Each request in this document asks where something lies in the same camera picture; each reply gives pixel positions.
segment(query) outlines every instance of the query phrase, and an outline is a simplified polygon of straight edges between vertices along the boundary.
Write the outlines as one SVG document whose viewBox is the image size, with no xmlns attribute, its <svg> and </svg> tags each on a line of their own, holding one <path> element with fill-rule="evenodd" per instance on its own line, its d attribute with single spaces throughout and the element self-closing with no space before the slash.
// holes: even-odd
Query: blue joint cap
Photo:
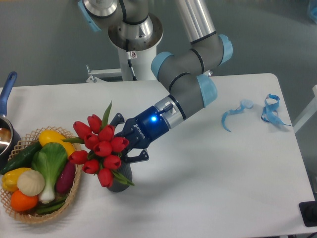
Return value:
<svg viewBox="0 0 317 238">
<path fill-rule="evenodd" d="M 310 18 L 311 18 L 315 23 L 317 23 L 317 6 L 311 9 L 309 15 L 310 15 Z"/>
<path fill-rule="evenodd" d="M 161 65 L 163 64 L 163 62 L 166 60 L 166 58 L 169 56 L 173 56 L 173 54 L 170 52 L 161 52 L 157 56 L 155 56 L 155 58 L 153 59 L 151 64 L 151 70 L 155 78 L 158 78 L 159 69 Z"/>
<path fill-rule="evenodd" d="M 223 57 L 220 63 L 222 64 L 232 57 L 233 47 L 232 47 L 231 41 L 229 41 L 229 38 L 227 36 L 219 35 L 219 37 L 222 39 L 222 43 L 223 43 Z"/>
<path fill-rule="evenodd" d="M 95 24 L 95 22 L 91 19 L 90 15 L 88 14 L 88 12 L 86 11 L 82 1 L 80 0 L 78 2 L 78 6 L 79 6 L 79 9 L 81 10 L 81 12 L 83 13 L 86 21 L 88 22 L 90 28 L 94 31 L 94 32 L 97 32 L 97 31 L 101 31 L 101 29 Z"/>
<path fill-rule="evenodd" d="M 218 96 L 217 88 L 211 78 L 205 74 L 197 76 L 197 80 L 202 92 L 204 107 L 212 103 Z"/>
</svg>

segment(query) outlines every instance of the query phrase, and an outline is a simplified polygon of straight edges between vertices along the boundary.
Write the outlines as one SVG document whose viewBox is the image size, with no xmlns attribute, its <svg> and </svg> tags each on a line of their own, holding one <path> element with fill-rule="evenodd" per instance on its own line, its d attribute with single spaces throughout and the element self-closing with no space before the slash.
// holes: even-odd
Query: orange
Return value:
<svg viewBox="0 0 317 238">
<path fill-rule="evenodd" d="M 11 196 L 11 207 L 16 212 L 23 212 L 35 207 L 38 201 L 38 195 L 29 197 L 24 195 L 20 190 L 17 190 Z"/>
</svg>

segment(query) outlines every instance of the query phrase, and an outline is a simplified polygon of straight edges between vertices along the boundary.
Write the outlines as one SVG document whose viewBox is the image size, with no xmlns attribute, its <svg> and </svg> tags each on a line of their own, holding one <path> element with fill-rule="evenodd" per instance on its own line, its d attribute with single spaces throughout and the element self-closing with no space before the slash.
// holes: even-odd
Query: yellow bell pepper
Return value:
<svg viewBox="0 0 317 238">
<path fill-rule="evenodd" d="M 28 170 L 31 170 L 31 168 L 18 168 L 5 173 L 2 177 L 2 188 L 10 192 L 17 191 L 18 187 L 16 184 L 19 176 Z"/>
<path fill-rule="evenodd" d="M 39 135 L 39 142 L 42 147 L 47 143 L 59 143 L 65 148 L 67 156 L 69 157 L 75 151 L 75 148 L 72 143 L 62 141 L 64 139 L 66 139 L 65 136 L 55 130 L 44 130 Z"/>
</svg>

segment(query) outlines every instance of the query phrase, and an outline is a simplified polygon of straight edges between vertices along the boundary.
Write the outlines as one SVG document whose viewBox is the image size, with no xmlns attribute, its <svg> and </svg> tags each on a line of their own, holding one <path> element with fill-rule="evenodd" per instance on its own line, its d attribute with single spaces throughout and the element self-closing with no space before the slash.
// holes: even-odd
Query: cable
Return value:
<svg viewBox="0 0 317 238">
<path fill-rule="evenodd" d="M 128 53 L 129 52 L 129 50 L 128 50 L 129 42 L 130 41 L 128 39 L 125 40 L 125 51 L 127 52 L 127 54 L 129 54 Z M 129 65 L 129 67 L 131 69 L 133 81 L 137 81 L 137 77 L 135 76 L 134 69 L 133 69 L 133 66 L 132 66 L 132 61 L 131 61 L 131 59 L 129 59 L 129 57 L 128 57 L 128 65 Z"/>
</svg>

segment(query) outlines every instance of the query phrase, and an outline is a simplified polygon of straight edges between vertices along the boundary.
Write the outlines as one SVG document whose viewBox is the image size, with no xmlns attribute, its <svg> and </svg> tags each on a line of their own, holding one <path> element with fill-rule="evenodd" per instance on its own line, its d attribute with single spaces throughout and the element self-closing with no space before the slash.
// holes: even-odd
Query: gray floor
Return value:
<svg viewBox="0 0 317 238">
<path fill-rule="evenodd" d="M 317 84 L 317 24 L 307 0 L 207 0 L 218 33 L 234 54 L 215 75 L 273 73 L 291 120 L 313 99 Z M 151 0 L 164 27 L 158 52 L 190 48 L 174 1 Z M 0 87 L 10 71 L 16 86 L 83 83 L 90 69 L 119 68 L 106 32 L 93 33 L 77 0 L 0 1 Z M 317 175 L 317 114 L 297 133 L 309 175 Z"/>
</svg>

